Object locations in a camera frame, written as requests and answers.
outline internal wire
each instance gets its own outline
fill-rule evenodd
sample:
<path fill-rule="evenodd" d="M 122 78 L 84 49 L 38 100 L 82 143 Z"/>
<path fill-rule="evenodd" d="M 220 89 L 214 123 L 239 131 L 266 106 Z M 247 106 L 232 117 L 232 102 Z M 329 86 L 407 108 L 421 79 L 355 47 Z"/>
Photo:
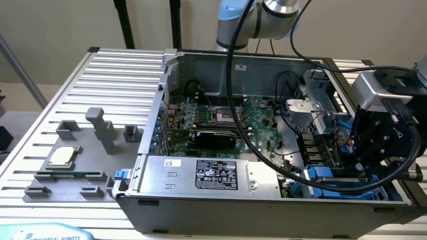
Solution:
<path fill-rule="evenodd" d="M 167 106 L 167 110 L 170 111 L 171 115 L 172 115 L 172 124 L 171 124 L 171 128 L 172 128 L 175 126 L 175 113 L 172 112 L 170 104 L 167 104 L 167 102 L 164 100 L 162 100 L 162 102 Z"/>
<path fill-rule="evenodd" d="M 335 146 L 335 152 L 339 151 L 339 136 L 337 134 L 337 116 L 335 116 L 335 113 L 333 114 L 334 115 L 334 146 Z"/>
<path fill-rule="evenodd" d="M 242 118 L 240 122 L 243 122 L 243 121 L 251 116 L 251 114 L 255 113 L 255 111 L 256 111 L 256 110 L 251 111 L 251 112 L 244 116 L 244 118 Z"/>
<path fill-rule="evenodd" d="M 279 100 L 278 100 L 278 83 L 279 83 L 279 79 L 280 79 L 280 77 L 282 77 L 282 75 L 283 74 L 292 74 L 294 75 L 294 77 L 295 77 L 295 79 L 296 79 L 296 83 L 299 82 L 299 75 L 294 72 L 294 71 L 291 71 L 291 70 L 284 70 L 284 71 L 282 71 L 279 74 L 278 74 L 278 76 L 275 77 L 275 81 L 274 81 L 274 84 L 275 84 L 275 87 L 274 87 L 274 100 L 276 101 L 276 102 L 279 102 L 280 100 L 282 100 L 282 97 L 283 97 L 283 89 L 284 89 L 284 87 L 282 87 L 282 92 L 280 92 L 280 98 L 279 98 Z M 288 82 L 288 78 L 286 79 L 286 83 L 287 83 L 287 86 L 288 86 L 288 88 L 291 88 L 291 86 L 290 86 L 290 82 Z"/>
<path fill-rule="evenodd" d="M 202 89 L 202 92 L 203 92 L 203 95 L 204 95 L 204 97 L 206 97 L 206 100 L 208 101 L 208 104 L 211 105 L 211 109 L 214 109 L 214 105 L 212 105 L 211 100 L 210 100 L 210 98 L 208 98 L 207 92 L 206 92 L 206 90 L 203 89 L 203 86 L 202 86 L 202 85 L 199 85 L 199 87 L 200 87 L 200 89 Z"/>
<path fill-rule="evenodd" d="M 318 119 L 318 117 L 319 117 L 322 114 L 327 114 L 327 113 L 333 114 L 333 115 L 334 115 L 334 119 L 335 119 L 335 112 L 334 112 L 334 111 L 331 111 L 331 110 L 322 111 L 321 113 L 317 114 L 315 118 L 314 118 L 314 119 L 310 121 L 310 123 L 306 125 L 306 127 L 305 127 L 305 131 L 306 131 L 306 132 L 309 132 L 309 127 L 310 127 L 310 125 L 315 122 L 315 120 Z"/>
<path fill-rule="evenodd" d="M 283 154 L 283 153 L 278 153 L 278 152 L 276 152 L 276 146 L 279 145 L 279 143 L 282 143 L 282 140 L 279 140 L 279 141 L 274 144 L 274 146 L 272 146 L 272 148 L 271 148 L 271 151 L 272 151 L 274 154 L 276 154 L 278 156 L 288 156 L 288 155 L 300 153 L 300 151 L 294 151 L 294 152 L 284 153 L 284 154 Z"/>

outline metal panel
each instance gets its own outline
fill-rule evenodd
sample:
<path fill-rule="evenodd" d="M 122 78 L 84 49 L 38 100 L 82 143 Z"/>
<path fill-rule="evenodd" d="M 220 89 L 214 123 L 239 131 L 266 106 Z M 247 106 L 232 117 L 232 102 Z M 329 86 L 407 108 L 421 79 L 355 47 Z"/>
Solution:
<path fill-rule="evenodd" d="M 150 90 L 158 86 L 156 83 L 135 78 L 111 78 L 112 72 L 106 74 L 106 78 L 78 79 L 88 65 L 95 68 L 122 68 L 152 70 L 162 68 L 162 51 L 100 49 L 98 53 L 87 54 L 83 61 L 72 72 L 67 82 L 60 88 L 46 111 L 32 125 L 22 142 L 12 151 L 7 161 L 0 166 L 0 224 L 24 224 L 42 222 L 59 222 L 80 227 L 90 231 L 100 240 L 143 240 L 163 239 L 164 235 L 140 234 L 127 220 L 120 207 L 114 202 L 62 202 L 62 203 L 26 203 L 22 200 L 24 195 L 24 185 L 31 183 L 32 174 L 40 169 L 44 157 L 48 154 L 54 137 L 56 136 L 56 122 L 51 122 L 54 114 L 82 113 L 90 106 L 102 106 L 106 114 L 123 115 L 123 121 L 128 121 L 128 116 L 142 116 L 150 109 L 151 103 L 142 101 L 140 97 L 115 96 L 86 96 L 70 95 L 72 89 L 112 89 L 120 90 Z M 358 60 L 335 60 L 339 67 L 363 67 Z M 355 81 L 357 73 L 345 73 L 350 84 Z M 112 120 L 115 128 L 124 125 Z M 80 123 L 82 128 L 90 127 L 87 123 Z M 427 155 L 418 158 L 425 176 L 427 176 Z M 427 179 L 421 187 L 427 192 Z M 187 239 L 183 235 L 168 235 L 168 239 Z M 242 239 L 242 237 L 223 236 L 194 236 L 196 239 Z M 427 238 L 427 216 L 421 217 L 410 224 L 389 224 L 374 230 L 359 240 L 425 240 Z"/>
<path fill-rule="evenodd" d="M 359 238 L 367 231 L 381 227 L 402 216 L 407 209 L 397 207 L 394 212 L 377 213 L 373 204 L 335 204 L 272 200 L 183 199 L 154 197 L 122 197 L 119 205 L 136 230 L 151 233 L 160 230 L 171 234 L 198 233 L 228 236 Z"/>
<path fill-rule="evenodd" d="M 387 113 L 387 109 L 382 103 L 385 99 L 398 99 L 402 100 L 405 104 L 413 99 L 413 96 L 398 95 L 386 91 L 373 72 L 361 73 L 351 88 L 358 97 L 361 108 L 373 112 Z"/>
<path fill-rule="evenodd" d="M 206 162 L 204 167 L 200 166 L 199 161 Z M 211 169 L 211 174 L 206 174 L 206 170 L 210 169 L 208 162 L 212 163 L 215 161 L 220 161 L 218 168 Z M 176 162 L 179 165 L 168 166 L 167 162 Z M 234 164 L 232 169 L 224 166 L 230 163 Z M 243 159 L 224 160 L 215 158 L 150 156 L 142 169 L 143 179 L 139 192 L 143 194 L 162 194 L 172 198 L 186 196 L 210 198 L 219 195 L 224 199 L 228 197 L 243 197 L 244 199 L 252 199 L 254 197 L 282 197 L 276 173 L 263 162 L 250 162 Z M 228 172 L 234 175 L 234 178 L 236 176 L 234 181 L 236 187 L 234 189 L 226 189 L 223 186 L 227 184 L 222 184 L 224 182 L 231 183 Z M 196 187 L 196 177 L 200 179 L 200 185 L 206 188 Z"/>

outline white sticker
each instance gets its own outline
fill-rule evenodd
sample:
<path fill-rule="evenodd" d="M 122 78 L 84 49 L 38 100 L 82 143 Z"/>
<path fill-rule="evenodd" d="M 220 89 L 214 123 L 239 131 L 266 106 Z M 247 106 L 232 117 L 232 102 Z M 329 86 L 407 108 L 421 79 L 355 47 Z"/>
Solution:
<path fill-rule="evenodd" d="M 247 65 L 235 65 L 235 70 L 239 70 L 239 71 L 246 71 L 247 70 Z"/>
<path fill-rule="evenodd" d="M 90 233 L 79 229 L 76 230 L 72 226 L 62 226 L 58 223 L 44 223 L 36 226 L 30 226 L 19 229 L 12 240 L 87 240 L 90 239 Z"/>
<path fill-rule="evenodd" d="M 166 167 L 180 167 L 182 160 L 180 159 L 164 159 L 164 166 Z"/>

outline black cable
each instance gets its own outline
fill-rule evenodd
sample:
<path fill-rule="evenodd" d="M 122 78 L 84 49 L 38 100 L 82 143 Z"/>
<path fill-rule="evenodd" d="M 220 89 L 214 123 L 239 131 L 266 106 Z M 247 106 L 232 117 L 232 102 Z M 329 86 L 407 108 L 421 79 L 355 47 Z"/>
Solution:
<path fill-rule="evenodd" d="M 195 79 L 195 78 L 190 79 L 190 80 L 186 82 L 186 85 L 184 85 L 183 95 L 187 94 L 187 88 L 188 88 L 188 85 L 190 85 L 191 83 L 198 83 L 198 85 L 200 85 L 200 82 L 199 82 L 198 79 Z"/>
<path fill-rule="evenodd" d="M 259 39 L 259 40 L 258 40 L 258 44 L 256 44 L 256 49 L 255 49 L 255 53 L 258 53 L 258 52 L 259 52 L 260 42 L 262 42 L 262 39 Z"/>
<path fill-rule="evenodd" d="M 278 152 L 276 152 L 276 146 L 279 145 L 280 142 L 282 142 L 282 140 L 278 141 L 278 142 L 274 144 L 272 148 L 271 148 L 271 151 L 272 151 L 274 154 L 276 154 L 276 155 L 279 155 L 279 156 L 288 156 L 288 155 L 292 155 L 292 154 L 296 154 L 296 153 L 300 152 L 300 151 L 294 151 L 294 152 L 286 153 L 286 154 L 278 153 Z"/>
<path fill-rule="evenodd" d="M 247 144 L 247 146 L 251 149 L 252 153 L 267 164 L 268 167 L 271 167 L 278 173 L 280 173 L 287 178 L 290 178 L 290 179 L 295 180 L 296 182 L 300 182 L 302 184 L 309 185 L 309 186 L 311 186 L 314 188 L 319 188 L 319 189 L 329 190 L 329 191 L 333 191 L 333 192 L 339 192 L 339 193 L 361 193 L 361 192 L 366 192 L 369 190 L 373 190 L 373 189 L 377 189 L 377 188 L 382 187 L 383 185 L 389 184 L 393 180 L 395 180 L 399 177 L 399 175 L 409 169 L 409 167 L 411 166 L 411 164 L 415 161 L 417 155 L 418 155 L 418 153 L 421 151 L 421 144 L 422 144 L 422 136 L 421 136 L 421 133 L 419 133 L 415 125 L 409 125 L 409 127 L 407 127 L 407 131 L 409 131 L 409 134 L 410 134 L 410 136 L 413 138 L 413 142 L 411 142 L 411 147 L 410 147 L 410 154 L 403 159 L 402 165 L 385 178 L 382 178 L 381 180 L 378 180 L 378 181 L 375 181 L 375 182 L 373 182 L 373 183 L 370 183 L 370 184 L 367 184 L 365 186 L 361 186 L 361 187 L 335 187 L 335 186 L 319 183 L 319 182 L 314 182 L 311 180 L 307 180 L 307 179 L 294 175 L 288 171 L 284 171 L 279 166 L 276 166 L 264 157 L 264 155 L 259 152 L 258 148 L 252 145 L 251 139 L 246 135 L 243 126 L 242 126 L 240 121 L 239 121 L 239 116 L 238 116 L 238 113 L 236 113 L 236 105 L 235 105 L 234 90 L 232 90 L 232 60 L 234 60 L 234 53 L 235 53 L 235 47 L 236 47 L 236 41 L 238 41 L 239 33 L 240 33 L 242 26 L 243 26 L 246 17 L 248 15 L 248 12 L 250 12 L 250 9 L 251 9 L 254 1 L 255 0 L 248 0 L 246 2 L 246 5 L 244 5 L 243 11 L 242 11 L 242 15 L 240 15 L 240 17 L 238 19 L 236 28 L 235 28 L 235 31 L 234 31 L 234 34 L 232 34 L 232 37 L 231 37 L 230 48 L 227 50 L 227 58 L 226 58 L 227 100 L 228 100 L 230 111 L 231 111 L 234 123 L 235 123 L 238 132 L 240 134 L 240 137 L 242 137 L 244 143 Z"/>
<path fill-rule="evenodd" d="M 172 28 L 172 44 L 175 49 L 182 49 L 182 0 L 168 0 L 171 28 Z"/>
<path fill-rule="evenodd" d="M 246 117 L 242 118 L 240 122 L 243 122 L 243 121 L 252 115 L 252 113 L 255 113 L 255 112 L 256 112 L 256 110 L 251 111 L 251 112 L 246 115 Z"/>
<path fill-rule="evenodd" d="M 276 55 L 275 54 L 275 48 L 274 48 L 274 41 L 271 39 L 270 39 L 270 47 L 271 47 L 272 55 Z"/>
<path fill-rule="evenodd" d="M 127 0 L 114 0 L 114 6 L 118 10 L 123 39 L 127 49 L 135 49 L 132 27 L 127 8 Z"/>
<path fill-rule="evenodd" d="M 290 85 L 290 82 L 288 82 L 288 81 L 286 81 L 284 84 L 283 84 L 282 91 L 280 91 L 280 97 L 279 97 L 278 102 L 280 102 L 280 100 L 282 100 L 282 98 L 283 98 L 283 93 L 284 93 L 284 91 L 286 91 L 286 87 L 287 87 L 287 93 L 290 93 L 291 85 Z"/>
<path fill-rule="evenodd" d="M 296 135 L 299 135 L 299 134 L 300 134 L 299 131 L 291 126 L 288 120 L 286 119 L 286 117 L 288 117 L 290 115 L 286 115 L 286 112 L 283 111 L 283 107 L 284 107 L 283 105 L 278 105 L 278 104 L 275 103 L 275 107 L 272 108 L 272 113 L 275 113 L 275 109 L 279 108 L 279 115 L 280 115 L 280 117 L 282 117 L 282 120 L 283 120 L 284 124 L 286 124 L 287 127 L 292 130 L 292 132 L 294 132 Z"/>
<path fill-rule="evenodd" d="M 282 100 L 282 97 L 283 97 L 283 93 L 282 93 L 282 94 L 280 94 L 280 98 L 279 98 L 279 100 L 278 100 L 278 83 L 279 83 L 279 79 L 280 79 L 280 77 L 282 77 L 283 74 L 294 74 L 294 76 L 296 77 L 296 82 L 298 82 L 299 79 L 300 79 L 299 75 L 298 75 L 294 71 L 291 71 L 291 70 L 282 71 L 282 72 L 278 74 L 278 76 L 275 77 L 275 88 L 274 88 L 274 100 L 275 100 L 275 101 L 280 101 L 280 100 Z"/>
<path fill-rule="evenodd" d="M 295 18 L 295 22 L 294 22 L 294 25 L 292 25 L 292 28 L 291 28 L 291 37 L 290 37 L 290 42 L 291 42 L 291 48 L 292 48 L 292 51 L 294 53 L 309 63 L 317 65 L 318 67 L 331 71 L 331 72 L 335 72 L 335 73 L 354 73 L 354 72 L 361 72 L 361 71 L 367 71 L 367 70 L 379 70 L 379 69 L 389 69 L 389 70 L 397 70 L 397 71 L 410 71 L 409 68 L 406 67 L 401 67 L 401 66 L 369 66 L 369 67 L 358 67 L 358 68 L 354 68 L 354 69 L 346 69 L 346 70 L 341 70 L 341 69 L 335 69 L 335 68 L 331 68 L 329 67 L 327 65 L 323 65 L 313 60 L 310 60 L 303 54 L 300 54 L 300 52 L 296 50 L 295 48 L 295 44 L 294 44 L 294 32 L 295 32 L 295 29 L 296 29 L 296 25 L 298 25 L 298 22 L 302 18 L 302 15 L 310 5 L 310 3 L 313 2 L 313 0 L 309 0 L 305 7 L 302 8 L 299 14 L 296 15 L 296 18 Z"/>

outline motherboard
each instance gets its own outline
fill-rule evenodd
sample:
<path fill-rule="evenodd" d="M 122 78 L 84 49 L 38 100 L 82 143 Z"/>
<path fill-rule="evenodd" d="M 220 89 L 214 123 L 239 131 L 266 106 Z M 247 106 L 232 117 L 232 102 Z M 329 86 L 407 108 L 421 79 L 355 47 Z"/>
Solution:
<path fill-rule="evenodd" d="M 172 98 L 168 111 L 168 154 L 174 157 L 247 159 L 256 161 L 242 140 L 230 107 L 212 105 L 194 97 Z M 263 97 L 244 96 L 236 106 L 251 143 L 268 158 L 280 140 L 274 118 L 275 103 Z"/>

